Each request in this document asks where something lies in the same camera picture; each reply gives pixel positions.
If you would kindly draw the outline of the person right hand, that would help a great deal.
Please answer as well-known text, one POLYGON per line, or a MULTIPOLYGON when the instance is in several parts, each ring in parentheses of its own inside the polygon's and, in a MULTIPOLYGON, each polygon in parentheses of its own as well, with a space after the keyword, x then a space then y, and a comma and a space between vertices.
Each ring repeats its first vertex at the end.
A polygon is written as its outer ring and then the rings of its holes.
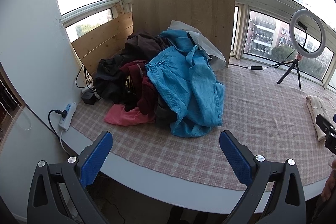
POLYGON ((323 188, 323 191, 321 193, 321 198, 323 202, 327 201, 330 198, 331 192, 335 188, 335 164, 336 162, 334 159, 331 162, 332 171, 330 173, 329 178, 326 180, 325 187, 323 188))

